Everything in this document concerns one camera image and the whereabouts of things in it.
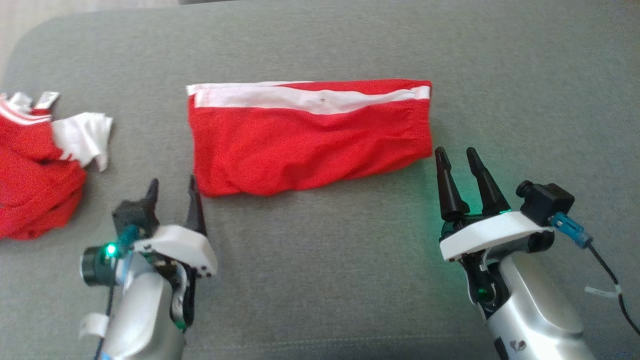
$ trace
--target white cloth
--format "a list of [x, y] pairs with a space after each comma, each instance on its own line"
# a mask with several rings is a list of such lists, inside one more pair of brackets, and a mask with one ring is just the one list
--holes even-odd
[[105, 171], [112, 123], [113, 118], [102, 113], [82, 113], [51, 122], [54, 141], [64, 151], [61, 159], [78, 160], [85, 167], [95, 158], [98, 170]]

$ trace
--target gray fabric surface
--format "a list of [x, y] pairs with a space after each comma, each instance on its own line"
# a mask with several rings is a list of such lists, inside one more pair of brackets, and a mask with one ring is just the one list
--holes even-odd
[[[79, 257], [113, 234], [108, 213], [152, 177], [157, 214], [186, 216], [191, 137], [184, 85], [424, 78], [431, 125], [480, 210], [465, 148], [476, 146], [512, 205], [524, 179], [556, 182], [619, 275], [640, 321], [638, 6], [604, 0], [232, 1], [52, 20], [18, 44], [2, 90], [62, 92], [59, 118], [115, 118], [111, 164], [93, 168], [71, 223], [0, 241], [0, 358], [89, 359], [80, 318], [106, 290]], [[435, 165], [272, 198], [205, 199], [220, 276], [196, 291], [185, 360], [496, 359], [458, 265], [442, 261]], [[595, 260], [560, 238], [537, 256], [575, 304], [600, 359], [637, 337]]]

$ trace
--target light wooden floor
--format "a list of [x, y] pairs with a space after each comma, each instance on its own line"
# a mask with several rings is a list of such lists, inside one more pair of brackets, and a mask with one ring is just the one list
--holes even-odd
[[0, 78], [20, 37], [34, 26], [71, 13], [178, 6], [178, 0], [0, 0]]

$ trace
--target red garment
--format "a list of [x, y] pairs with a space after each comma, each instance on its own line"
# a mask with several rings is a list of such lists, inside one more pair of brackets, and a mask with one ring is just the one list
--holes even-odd
[[0, 97], [0, 238], [33, 239], [68, 222], [86, 173], [58, 160], [50, 116], [13, 111]]
[[274, 195], [406, 167], [431, 155], [431, 83], [408, 79], [188, 87], [206, 196]]

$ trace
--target white label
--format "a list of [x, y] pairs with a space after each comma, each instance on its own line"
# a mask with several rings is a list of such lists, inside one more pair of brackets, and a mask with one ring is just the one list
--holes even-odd
[[38, 103], [34, 107], [34, 109], [48, 109], [51, 107], [53, 102], [60, 96], [59, 92], [45, 91], [40, 96]]

